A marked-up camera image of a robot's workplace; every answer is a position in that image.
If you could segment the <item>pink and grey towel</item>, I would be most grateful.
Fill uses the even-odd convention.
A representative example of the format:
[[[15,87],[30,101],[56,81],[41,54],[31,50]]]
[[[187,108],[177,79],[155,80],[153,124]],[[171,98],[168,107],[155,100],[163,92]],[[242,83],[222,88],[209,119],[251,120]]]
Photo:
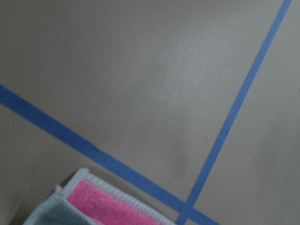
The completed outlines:
[[[153,208],[79,169],[25,220],[26,225],[172,225]]]

